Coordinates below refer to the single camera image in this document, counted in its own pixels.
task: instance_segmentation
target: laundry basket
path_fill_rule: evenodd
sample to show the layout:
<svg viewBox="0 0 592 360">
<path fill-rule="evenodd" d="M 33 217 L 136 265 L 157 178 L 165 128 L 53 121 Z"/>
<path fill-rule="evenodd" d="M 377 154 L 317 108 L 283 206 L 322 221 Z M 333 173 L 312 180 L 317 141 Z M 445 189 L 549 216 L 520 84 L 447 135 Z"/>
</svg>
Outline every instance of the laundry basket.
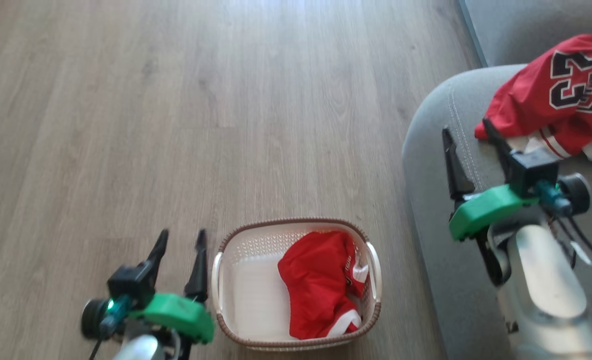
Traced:
<svg viewBox="0 0 592 360">
<path fill-rule="evenodd" d="M 356 262 L 369 266 L 362 298 L 355 299 L 362 325 L 336 337 L 298 340 L 289 335 L 289 294 L 277 269 L 287 249 L 306 234 L 345 231 Z M 237 228 L 220 245 L 211 276 L 218 324 L 234 342 L 259 351 L 303 351 L 339 346 L 365 335 L 380 314 L 382 276 L 376 250 L 357 226 L 341 219 L 293 218 Z"/>
</svg>

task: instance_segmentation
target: gray fabric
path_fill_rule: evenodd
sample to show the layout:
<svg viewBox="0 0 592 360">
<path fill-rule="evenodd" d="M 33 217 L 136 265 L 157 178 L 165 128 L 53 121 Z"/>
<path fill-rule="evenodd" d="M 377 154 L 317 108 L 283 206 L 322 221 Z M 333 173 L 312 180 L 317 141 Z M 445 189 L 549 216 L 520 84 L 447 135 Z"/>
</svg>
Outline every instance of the gray fabric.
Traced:
<svg viewBox="0 0 592 360">
<path fill-rule="evenodd" d="M 476 188 L 503 181 L 493 148 L 474 138 L 474 126 L 483 116 L 495 90 L 522 65 L 468 71 L 436 88 L 422 103 L 403 148 L 405 194 L 411 206 L 415 236 L 430 282 L 446 353 L 454 360 L 511 359 L 504 325 L 495 301 L 495 289 L 486 275 L 473 241 L 455 243 L 447 231 L 453 209 L 449 200 L 440 130 L 449 126 L 458 153 Z M 592 163 L 582 158 L 563 163 L 562 173 L 582 173 L 592 187 Z M 592 208 L 578 223 L 592 240 Z M 577 265 L 590 303 L 592 270 Z"/>
<path fill-rule="evenodd" d="M 592 0 L 460 0 L 482 64 L 528 63 L 557 43 L 592 33 Z"/>
</svg>

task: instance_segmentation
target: floor plank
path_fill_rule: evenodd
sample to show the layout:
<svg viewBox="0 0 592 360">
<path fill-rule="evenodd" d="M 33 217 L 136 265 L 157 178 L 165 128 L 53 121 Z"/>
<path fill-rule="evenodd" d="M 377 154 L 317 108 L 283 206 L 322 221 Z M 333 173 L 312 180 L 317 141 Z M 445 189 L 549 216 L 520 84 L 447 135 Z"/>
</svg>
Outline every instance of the floor plank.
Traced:
<svg viewBox="0 0 592 360">
<path fill-rule="evenodd" d="M 87 358 L 85 301 L 162 228 L 158 287 L 179 292 L 199 228 L 213 255 L 295 216 L 373 239 L 376 328 L 278 356 L 218 332 L 192 358 L 443 358 L 400 150 L 426 94 L 478 66 L 456 3 L 0 1 L 0 359 Z"/>
</svg>

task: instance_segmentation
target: basket rim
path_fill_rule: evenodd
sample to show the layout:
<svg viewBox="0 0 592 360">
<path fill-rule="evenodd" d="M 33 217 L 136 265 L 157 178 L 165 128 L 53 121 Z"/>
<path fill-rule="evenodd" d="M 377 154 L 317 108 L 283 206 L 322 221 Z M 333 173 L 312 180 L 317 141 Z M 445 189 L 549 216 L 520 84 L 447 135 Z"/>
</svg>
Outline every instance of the basket rim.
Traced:
<svg viewBox="0 0 592 360">
<path fill-rule="evenodd" d="M 267 221 L 257 221 L 253 223 L 249 223 L 247 225 L 242 225 L 232 232 L 230 232 L 227 237 L 222 241 L 220 247 L 218 248 L 218 253 L 224 253 L 225 249 L 227 248 L 227 244 L 239 233 L 254 229 L 254 228 L 262 228 L 264 226 L 273 226 L 273 225 L 283 225 L 283 224 L 297 224 L 297 223 L 331 223 L 331 224 L 338 224 L 342 226 L 346 226 L 351 230 L 354 230 L 359 236 L 360 239 L 365 243 L 369 244 L 369 237 L 365 232 L 359 228 L 354 223 L 350 221 L 346 221 L 339 218 L 327 218 L 327 217 L 297 217 L 297 218 L 279 218 L 279 219 L 272 219 Z M 381 301 L 376 300 L 376 304 L 374 305 L 374 312 L 371 315 L 369 321 L 365 326 L 362 326 L 355 332 L 351 333 L 344 333 L 340 336 L 335 337 L 320 337 L 316 339 L 306 339 L 306 340 L 292 340 L 292 341 L 252 341 L 247 340 L 239 337 L 235 333 L 233 333 L 227 324 L 225 324 L 225 319 L 219 312 L 216 314 L 216 318 L 218 319 L 218 325 L 220 326 L 220 330 L 227 335 L 231 340 L 236 342 L 237 344 L 241 344 L 242 346 L 246 347 L 257 347 L 257 348 L 307 348 L 313 346 L 325 346 L 325 345 L 332 345 L 335 343 L 351 341 L 362 337 L 367 332 L 371 330 L 378 321 L 378 317 L 380 316 L 380 308 L 381 308 Z"/>
</svg>

